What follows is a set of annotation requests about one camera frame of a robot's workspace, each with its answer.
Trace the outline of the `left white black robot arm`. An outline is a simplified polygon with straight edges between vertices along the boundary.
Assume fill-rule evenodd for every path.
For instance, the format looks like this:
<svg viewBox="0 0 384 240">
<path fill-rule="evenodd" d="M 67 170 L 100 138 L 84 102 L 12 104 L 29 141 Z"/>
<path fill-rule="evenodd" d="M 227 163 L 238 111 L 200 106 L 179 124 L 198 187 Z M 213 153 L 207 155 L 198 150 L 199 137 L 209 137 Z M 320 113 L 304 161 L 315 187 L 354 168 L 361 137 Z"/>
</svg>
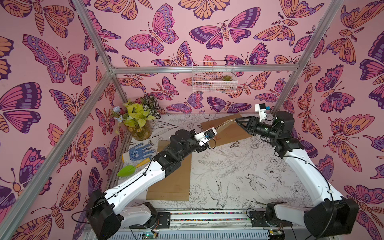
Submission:
<svg viewBox="0 0 384 240">
<path fill-rule="evenodd" d="M 126 206 L 150 186 L 180 168 L 182 161 L 193 152 L 208 149 L 209 141 L 216 134 L 215 128 L 199 134 L 195 130 L 178 130 L 170 137 L 169 144 L 153 156 L 147 167 L 116 187 L 104 192 L 94 191 L 90 195 L 86 217 L 97 239 L 107 240 L 122 227 L 152 227 L 158 213 L 151 204 L 132 208 Z"/>
</svg>

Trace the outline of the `kraft file bag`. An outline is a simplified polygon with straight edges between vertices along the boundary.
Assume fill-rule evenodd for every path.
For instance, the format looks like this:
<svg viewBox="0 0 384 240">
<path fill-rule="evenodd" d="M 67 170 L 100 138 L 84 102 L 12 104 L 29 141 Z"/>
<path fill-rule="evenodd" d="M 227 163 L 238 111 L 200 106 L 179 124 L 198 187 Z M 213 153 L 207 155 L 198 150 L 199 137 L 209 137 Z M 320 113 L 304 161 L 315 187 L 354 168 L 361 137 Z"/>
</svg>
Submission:
<svg viewBox="0 0 384 240">
<path fill-rule="evenodd" d="M 192 155 L 189 155 L 176 171 L 148 188 L 146 200 L 189 201 L 191 165 Z"/>
<path fill-rule="evenodd" d="M 215 136 L 210 140 L 210 144 L 216 143 L 216 146 L 222 146 L 235 142 L 236 139 L 236 122 L 235 118 L 220 118 L 214 121 L 211 121 L 209 127 L 215 134 Z"/>
<path fill-rule="evenodd" d="M 216 129 L 217 134 L 214 137 L 214 140 L 216 141 L 217 146 L 229 144 L 251 137 L 251 135 L 243 130 L 237 123 L 232 122 L 232 120 L 234 121 L 236 118 L 241 118 L 241 114 L 217 114 L 214 115 L 214 117 L 219 118 L 202 122 L 201 126 L 203 130 L 208 130 L 212 127 Z"/>
</svg>

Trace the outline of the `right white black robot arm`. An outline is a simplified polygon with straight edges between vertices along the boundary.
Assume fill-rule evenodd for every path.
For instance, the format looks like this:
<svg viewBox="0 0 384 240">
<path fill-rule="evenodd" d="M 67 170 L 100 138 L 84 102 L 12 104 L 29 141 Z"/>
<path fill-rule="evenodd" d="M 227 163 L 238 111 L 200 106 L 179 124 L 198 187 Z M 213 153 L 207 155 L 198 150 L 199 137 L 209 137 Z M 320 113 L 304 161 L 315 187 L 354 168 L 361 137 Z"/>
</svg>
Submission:
<svg viewBox="0 0 384 240">
<path fill-rule="evenodd" d="M 291 113 L 277 112 L 270 125 L 254 116 L 235 121 L 249 135 L 269 140 L 278 157 L 294 170 L 313 202 L 311 209 L 292 207 L 282 202 L 269 203 L 265 212 L 268 225 L 290 222 L 306 227 L 316 239 L 352 232 L 358 205 L 332 187 L 313 164 L 304 146 L 292 136 L 295 120 Z"/>
</svg>

